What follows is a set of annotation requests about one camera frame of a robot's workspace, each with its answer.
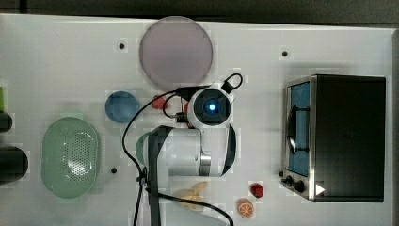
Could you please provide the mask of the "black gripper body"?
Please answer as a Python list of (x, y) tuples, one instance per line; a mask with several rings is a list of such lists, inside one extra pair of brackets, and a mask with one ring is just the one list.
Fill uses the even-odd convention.
[[(181, 100), (185, 100), (185, 104), (189, 103), (192, 97), (196, 92), (201, 89), (205, 89), (205, 86), (195, 86), (195, 87), (182, 87), (177, 88), (175, 94), (181, 98)], [(182, 105), (182, 110), (177, 114), (178, 123), (186, 123), (188, 122), (187, 114), (184, 113), (184, 105)]]

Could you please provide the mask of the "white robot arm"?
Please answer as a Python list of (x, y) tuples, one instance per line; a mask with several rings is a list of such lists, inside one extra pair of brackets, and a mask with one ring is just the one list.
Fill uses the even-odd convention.
[(136, 156), (147, 168), (151, 226), (167, 226), (171, 177), (221, 177), (233, 165), (237, 150), (231, 88), (185, 87), (176, 94), (188, 102), (183, 122), (189, 126), (160, 125), (136, 144)]

